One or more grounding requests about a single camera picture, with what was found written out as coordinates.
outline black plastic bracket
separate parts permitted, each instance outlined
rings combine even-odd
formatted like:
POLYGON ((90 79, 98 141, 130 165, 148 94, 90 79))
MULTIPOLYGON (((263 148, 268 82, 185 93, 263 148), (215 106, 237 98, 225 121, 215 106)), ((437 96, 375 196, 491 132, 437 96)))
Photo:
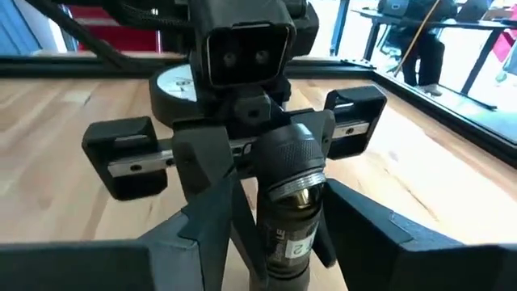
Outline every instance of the black plastic bracket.
POLYGON ((167 187, 165 170, 120 177, 108 170, 111 161, 154 154, 159 148, 153 123, 147 116, 90 124, 82 138, 82 149, 117 200, 157 195, 167 187))
POLYGON ((365 134, 334 138, 327 157, 340 159, 363 153, 368 147, 386 101, 386 96, 376 86, 360 86, 329 92, 325 109, 332 110, 336 124, 365 123, 368 124, 368 131, 365 134))

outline black frame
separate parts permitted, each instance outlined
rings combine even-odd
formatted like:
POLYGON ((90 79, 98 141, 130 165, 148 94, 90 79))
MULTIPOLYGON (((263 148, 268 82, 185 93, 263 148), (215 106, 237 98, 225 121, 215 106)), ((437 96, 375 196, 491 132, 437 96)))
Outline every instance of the black frame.
MULTIPOLYGON (((157 64, 186 64, 183 59, 150 59, 157 64)), ((95 57, 0 57, 0 78, 150 78, 156 70, 121 70, 95 57)), ((366 79, 426 113, 483 150, 517 168, 515 144, 436 103, 430 97, 375 68, 340 60, 296 59, 285 68, 295 79, 366 79)))

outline wooden surface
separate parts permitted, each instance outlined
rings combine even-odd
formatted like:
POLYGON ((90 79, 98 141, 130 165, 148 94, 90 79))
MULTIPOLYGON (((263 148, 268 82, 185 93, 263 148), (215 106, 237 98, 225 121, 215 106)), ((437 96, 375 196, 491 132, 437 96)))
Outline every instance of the wooden surface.
MULTIPOLYGON (((294 80, 288 107, 321 109, 329 90, 365 84, 294 80)), ((517 242, 515 169, 388 96, 368 150, 329 162, 328 176, 463 242, 517 242)), ((0 80, 0 242, 135 238, 178 211, 185 200, 174 169, 160 196, 121 203, 81 150, 89 123, 143 115, 144 80, 0 80)), ((245 188, 254 204, 254 183, 245 188)), ((338 267, 325 270, 315 256, 312 265, 311 290, 345 289, 338 267)), ((224 289, 246 290, 247 281, 230 246, 224 289)))

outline cable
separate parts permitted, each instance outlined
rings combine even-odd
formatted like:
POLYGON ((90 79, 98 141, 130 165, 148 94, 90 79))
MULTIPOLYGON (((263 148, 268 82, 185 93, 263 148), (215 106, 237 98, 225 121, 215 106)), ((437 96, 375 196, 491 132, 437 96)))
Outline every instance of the cable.
POLYGON ((409 48, 407 49, 406 53, 404 54, 404 57, 401 59, 401 62, 398 63, 397 69, 395 70, 395 77, 397 77, 398 73, 401 71, 402 65, 404 64, 404 61, 406 61, 407 56, 410 55, 411 49, 413 49, 414 44, 416 43, 418 37, 420 36, 420 33, 422 32, 423 27, 426 25, 427 20, 429 17, 431 17, 431 14, 435 11, 436 7, 438 6, 438 3, 440 0, 436 0, 435 4, 431 7, 429 12, 427 13, 426 17, 423 19, 422 24, 420 24, 420 27, 417 30, 417 33, 414 35, 414 38, 412 39, 409 48))
POLYGON ((156 70, 159 70, 164 66, 161 61, 135 60, 132 57, 125 56, 106 42, 92 36, 81 24, 71 19, 55 3, 49 2, 48 0, 26 1, 112 67, 122 70, 141 70, 142 67, 156 68, 156 70))

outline silver metal bar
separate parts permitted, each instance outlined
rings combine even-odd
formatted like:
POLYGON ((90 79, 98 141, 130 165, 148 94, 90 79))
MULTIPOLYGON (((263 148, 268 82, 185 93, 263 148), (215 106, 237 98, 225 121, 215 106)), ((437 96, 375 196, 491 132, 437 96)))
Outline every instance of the silver metal bar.
POLYGON ((365 134, 368 132, 370 124, 364 121, 357 121, 347 124, 338 124, 334 129, 332 138, 351 137, 355 135, 365 134))
MULTIPOLYGON (((332 138, 350 137, 364 134, 368 131, 370 124, 363 121, 338 124, 334 130, 332 138)), ((234 157, 249 154, 251 145, 256 140, 255 137, 230 141, 230 147, 234 157)), ((154 154, 144 154, 136 157, 122 158, 110 162, 107 170, 113 177, 126 175, 137 175, 150 173, 152 171, 164 170, 174 165, 174 155, 172 150, 163 150, 154 154)))
POLYGON ((163 170, 173 165, 174 156, 172 150, 163 150, 156 154, 144 154, 110 162, 107 170, 111 176, 121 177, 163 170))

